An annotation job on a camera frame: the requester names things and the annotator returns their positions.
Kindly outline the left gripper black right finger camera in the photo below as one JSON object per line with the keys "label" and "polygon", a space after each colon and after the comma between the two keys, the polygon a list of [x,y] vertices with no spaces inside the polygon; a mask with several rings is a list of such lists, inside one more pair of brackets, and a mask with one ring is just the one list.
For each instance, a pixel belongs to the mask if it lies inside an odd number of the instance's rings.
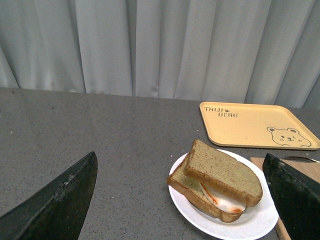
{"label": "left gripper black right finger camera", "polygon": [[262,170],[271,197],[292,240],[320,238],[320,184],[268,153]]}

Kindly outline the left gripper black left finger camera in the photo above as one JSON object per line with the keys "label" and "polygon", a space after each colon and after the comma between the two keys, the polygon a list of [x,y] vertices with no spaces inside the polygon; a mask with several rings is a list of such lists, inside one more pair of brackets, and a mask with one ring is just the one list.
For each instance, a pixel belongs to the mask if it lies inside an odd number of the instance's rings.
{"label": "left gripper black left finger camera", "polygon": [[98,159],[92,151],[0,218],[2,240],[77,240],[92,200]]}

